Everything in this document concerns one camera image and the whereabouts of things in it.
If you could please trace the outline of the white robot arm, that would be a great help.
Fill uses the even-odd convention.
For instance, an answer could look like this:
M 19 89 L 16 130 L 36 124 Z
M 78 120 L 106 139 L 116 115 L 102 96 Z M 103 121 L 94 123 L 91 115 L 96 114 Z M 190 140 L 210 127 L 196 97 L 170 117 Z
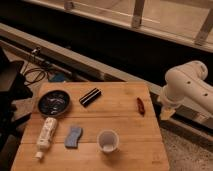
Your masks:
M 205 82 L 207 76 L 207 66 L 198 60 L 170 68 L 157 99 L 162 104 L 160 119 L 168 120 L 185 97 L 213 114 L 213 87 Z

